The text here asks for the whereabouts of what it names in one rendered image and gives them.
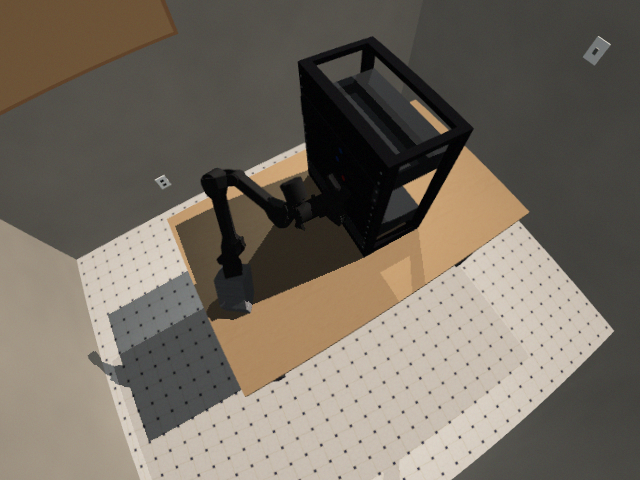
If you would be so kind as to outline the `black server rack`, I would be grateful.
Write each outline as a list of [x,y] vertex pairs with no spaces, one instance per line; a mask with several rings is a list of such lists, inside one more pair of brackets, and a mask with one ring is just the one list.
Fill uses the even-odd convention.
[[[332,83],[317,67],[361,50],[359,74]],[[440,134],[374,68],[375,56],[451,130]],[[299,60],[298,69],[308,173],[321,193],[331,173],[349,188],[342,225],[366,257],[420,226],[474,128],[373,36]],[[403,185],[434,170],[418,205]]]

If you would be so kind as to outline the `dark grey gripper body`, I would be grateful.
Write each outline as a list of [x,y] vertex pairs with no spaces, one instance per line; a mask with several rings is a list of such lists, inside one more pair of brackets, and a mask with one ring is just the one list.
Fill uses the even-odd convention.
[[344,193],[344,187],[335,173],[327,175],[326,186],[329,189],[329,192],[325,189],[322,194],[318,196],[311,195],[311,199],[309,199],[316,210],[317,217],[319,216],[320,218],[322,218],[322,215],[325,213],[325,211],[322,212],[323,207],[331,200],[335,199],[337,201],[337,204],[335,205],[339,205],[341,207],[341,203],[338,199],[340,199]]

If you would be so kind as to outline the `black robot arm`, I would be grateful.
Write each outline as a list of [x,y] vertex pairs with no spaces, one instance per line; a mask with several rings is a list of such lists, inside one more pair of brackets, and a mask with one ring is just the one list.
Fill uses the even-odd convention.
[[[231,174],[232,172],[234,174]],[[243,275],[242,262],[238,256],[246,246],[244,237],[240,237],[235,231],[227,200],[228,187],[235,186],[260,206],[276,227],[287,228],[295,218],[295,227],[305,230],[303,223],[316,218],[317,213],[312,202],[305,201],[308,194],[302,177],[295,177],[289,181],[280,185],[286,199],[285,202],[274,198],[242,170],[215,168],[202,176],[201,185],[203,185],[205,194],[212,200],[222,234],[222,254],[217,258],[217,262],[222,266],[225,265],[223,266],[225,279]],[[287,184],[288,182],[289,184]],[[283,206],[284,203],[286,203],[285,206]],[[337,204],[335,199],[326,204],[322,210],[322,212],[325,211],[322,217],[326,216],[337,226],[340,226],[346,220],[347,212],[335,204]]]

